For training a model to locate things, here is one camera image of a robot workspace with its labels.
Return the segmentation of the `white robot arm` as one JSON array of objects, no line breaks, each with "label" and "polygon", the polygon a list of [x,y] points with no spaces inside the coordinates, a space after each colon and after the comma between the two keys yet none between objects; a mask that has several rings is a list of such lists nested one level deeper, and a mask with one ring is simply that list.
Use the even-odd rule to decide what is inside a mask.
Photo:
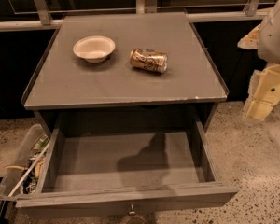
[{"label": "white robot arm", "polygon": [[245,102],[245,118],[250,122],[264,121],[280,102],[280,0],[237,46],[255,49],[266,62],[262,71],[253,72]]}]

